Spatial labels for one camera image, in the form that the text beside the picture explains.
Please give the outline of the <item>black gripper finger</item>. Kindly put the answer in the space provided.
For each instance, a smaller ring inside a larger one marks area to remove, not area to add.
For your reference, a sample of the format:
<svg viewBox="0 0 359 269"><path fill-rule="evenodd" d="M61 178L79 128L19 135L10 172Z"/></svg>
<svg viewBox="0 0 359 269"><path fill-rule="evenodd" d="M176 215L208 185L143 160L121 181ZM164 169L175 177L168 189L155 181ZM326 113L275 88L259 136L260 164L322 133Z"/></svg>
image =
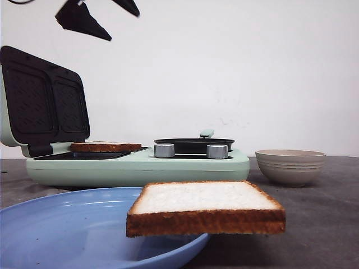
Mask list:
<svg viewBox="0 0 359 269"><path fill-rule="evenodd" d="M65 30L88 34L107 41L112 40L108 32L91 16L87 5L82 1L66 1L55 18Z"/></svg>
<svg viewBox="0 0 359 269"><path fill-rule="evenodd" d="M134 15L135 17L140 16L140 11L134 2L134 0L113 0L116 4L122 7L124 10Z"/></svg>

